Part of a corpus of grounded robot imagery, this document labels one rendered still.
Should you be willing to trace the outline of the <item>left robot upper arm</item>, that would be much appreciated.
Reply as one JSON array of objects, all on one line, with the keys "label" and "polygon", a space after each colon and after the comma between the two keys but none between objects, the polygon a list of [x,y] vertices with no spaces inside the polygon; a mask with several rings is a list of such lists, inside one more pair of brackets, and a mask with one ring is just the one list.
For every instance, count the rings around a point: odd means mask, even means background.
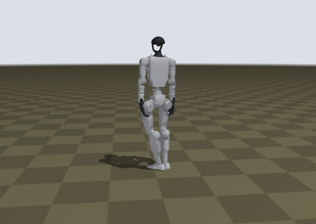
[{"label": "left robot upper arm", "polygon": [[139,61],[139,75],[141,79],[141,84],[146,84],[146,65],[149,63],[149,57],[147,58],[141,58]]}]

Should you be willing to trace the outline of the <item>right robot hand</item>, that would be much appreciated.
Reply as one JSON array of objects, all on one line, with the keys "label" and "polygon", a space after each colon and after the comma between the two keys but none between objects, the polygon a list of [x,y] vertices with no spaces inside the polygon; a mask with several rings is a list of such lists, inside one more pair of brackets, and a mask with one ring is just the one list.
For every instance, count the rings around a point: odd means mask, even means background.
[{"label": "right robot hand", "polygon": [[175,102],[175,97],[173,97],[172,99],[172,107],[168,110],[169,114],[168,115],[173,115],[174,114],[174,109],[175,109],[175,106],[174,106],[174,102]]}]

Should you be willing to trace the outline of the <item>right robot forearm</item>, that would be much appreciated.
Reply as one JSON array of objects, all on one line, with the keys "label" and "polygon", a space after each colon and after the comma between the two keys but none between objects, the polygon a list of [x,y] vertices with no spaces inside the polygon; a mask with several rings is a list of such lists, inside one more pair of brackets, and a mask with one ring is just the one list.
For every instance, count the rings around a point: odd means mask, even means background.
[{"label": "right robot forearm", "polygon": [[169,100],[172,101],[173,97],[175,97],[175,86],[176,84],[170,84],[169,85]]}]

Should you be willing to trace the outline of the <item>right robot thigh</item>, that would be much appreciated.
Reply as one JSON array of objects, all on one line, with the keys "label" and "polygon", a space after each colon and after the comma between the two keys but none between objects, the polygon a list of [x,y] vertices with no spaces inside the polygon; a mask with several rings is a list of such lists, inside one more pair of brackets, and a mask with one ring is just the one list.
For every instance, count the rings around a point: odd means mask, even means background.
[{"label": "right robot thigh", "polygon": [[158,123],[159,133],[162,139],[168,138],[167,121],[168,121],[168,110],[172,107],[172,102],[165,99],[166,104],[164,107],[158,108]]}]

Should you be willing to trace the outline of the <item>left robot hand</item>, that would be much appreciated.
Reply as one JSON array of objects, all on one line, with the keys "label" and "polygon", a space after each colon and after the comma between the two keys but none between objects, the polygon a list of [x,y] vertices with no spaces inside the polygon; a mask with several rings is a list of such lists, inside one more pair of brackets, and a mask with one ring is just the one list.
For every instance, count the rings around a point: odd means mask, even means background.
[{"label": "left robot hand", "polygon": [[139,103],[139,105],[140,105],[140,110],[141,110],[141,112],[143,113],[143,116],[149,117],[149,115],[146,115],[145,112],[144,112],[144,107],[143,107],[144,101],[143,101],[143,99],[140,98],[139,101],[140,101],[140,103]]}]

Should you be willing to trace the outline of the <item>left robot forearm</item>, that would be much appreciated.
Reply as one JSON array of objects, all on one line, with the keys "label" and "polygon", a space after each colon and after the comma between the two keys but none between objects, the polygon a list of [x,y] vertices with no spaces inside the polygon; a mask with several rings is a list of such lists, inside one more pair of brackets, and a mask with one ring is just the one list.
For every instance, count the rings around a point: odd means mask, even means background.
[{"label": "left robot forearm", "polygon": [[141,79],[138,78],[138,102],[140,103],[140,98],[143,99],[144,101],[144,89],[145,89],[145,86],[141,85]]}]

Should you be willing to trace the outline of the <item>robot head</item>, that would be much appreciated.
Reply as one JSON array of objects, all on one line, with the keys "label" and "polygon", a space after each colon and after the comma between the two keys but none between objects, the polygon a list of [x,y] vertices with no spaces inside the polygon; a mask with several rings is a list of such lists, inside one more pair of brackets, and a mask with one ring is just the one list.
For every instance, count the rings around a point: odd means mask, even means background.
[{"label": "robot head", "polygon": [[[159,51],[154,50],[154,44],[156,44],[157,46],[160,46]],[[162,49],[163,44],[165,44],[165,41],[164,41],[164,39],[162,37],[155,37],[155,38],[153,38],[153,40],[152,40],[152,49],[155,52],[154,56],[156,56],[156,57],[164,57],[161,54],[161,49]]]}]

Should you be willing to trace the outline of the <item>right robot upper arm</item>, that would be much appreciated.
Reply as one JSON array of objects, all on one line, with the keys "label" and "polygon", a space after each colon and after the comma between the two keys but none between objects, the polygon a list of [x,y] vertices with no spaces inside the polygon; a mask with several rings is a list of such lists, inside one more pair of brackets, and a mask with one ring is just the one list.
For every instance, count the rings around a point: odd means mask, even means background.
[{"label": "right robot upper arm", "polygon": [[176,61],[174,59],[169,58],[169,78],[168,84],[175,84],[175,70],[176,70]]}]

